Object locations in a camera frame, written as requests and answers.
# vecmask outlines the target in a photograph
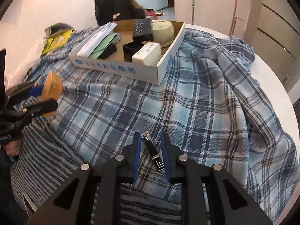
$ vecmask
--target round table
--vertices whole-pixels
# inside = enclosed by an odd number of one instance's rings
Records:
[[[197,26],[197,25],[186,25],[187,28],[196,29],[200,31],[205,31],[210,34],[213,34],[216,38],[229,39],[229,36],[224,35],[220,32]],[[300,140],[299,140],[299,128],[298,122],[296,119],[295,111],[293,105],[290,101],[290,98],[285,91],[283,85],[270,69],[270,67],[255,54],[255,60],[250,65],[251,75],[260,83],[261,89],[264,91],[266,96],[269,98],[273,109],[281,123],[282,129],[289,134],[295,142],[297,156],[299,160],[300,154]],[[285,210],[282,212],[281,216],[276,221],[276,224],[279,224],[283,218],[290,211],[297,198],[300,195],[300,185],[296,187],[295,192],[293,193],[290,201],[285,207]]]

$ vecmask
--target plaid shirt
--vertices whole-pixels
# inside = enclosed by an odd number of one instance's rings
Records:
[[[274,222],[298,182],[298,161],[292,138],[251,77],[252,47],[234,37],[216,39],[186,29],[173,63],[155,86],[75,67],[68,53],[93,31],[73,34],[26,78],[43,83],[53,71],[62,78],[63,92],[52,118],[34,119],[23,131],[20,159],[11,174],[18,202],[23,205],[21,192],[26,191],[40,206],[81,163],[104,163],[131,144],[135,132],[149,131],[159,151],[160,134],[167,132],[172,144],[196,162],[223,165]],[[156,171],[146,150],[137,181],[123,189],[122,207],[130,207],[122,208],[123,222],[179,223],[180,187]],[[152,208],[170,202],[173,220],[137,218],[138,202],[147,195]],[[126,197],[138,200],[136,205],[126,203]],[[154,211],[151,207],[142,213]]]

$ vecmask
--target white cardboard box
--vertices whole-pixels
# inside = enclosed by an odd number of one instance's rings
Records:
[[[185,35],[185,23],[171,21],[174,25],[174,36],[176,37],[170,46],[161,49],[162,58],[155,67],[151,67],[124,61],[123,45],[133,41],[132,32],[135,22],[136,20],[116,22],[118,25],[114,31],[121,33],[122,40],[116,44],[117,51],[106,60],[82,58],[77,56],[78,51],[94,34],[91,34],[77,47],[75,47],[69,53],[69,58],[77,67],[118,74],[132,79],[152,83],[154,85],[159,85],[173,61],[181,42],[183,41],[183,37]]]

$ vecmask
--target transparent plastic bag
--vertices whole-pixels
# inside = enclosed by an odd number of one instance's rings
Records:
[[[42,37],[38,38],[27,56],[19,63],[17,69],[9,75],[5,75],[4,72],[5,90],[22,83],[23,79],[26,77],[28,70],[31,69],[39,61],[45,46],[45,42],[45,39],[43,39]]]

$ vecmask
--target orange object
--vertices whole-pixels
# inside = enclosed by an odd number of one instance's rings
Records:
[[[62,80],[61,78],[53,72],[50,72],[45,81],[40,100],[46,100],[53,98],[58,100],[62,93]],[[43,114],[43,116],[51,116],[53,112],[48,112]]]

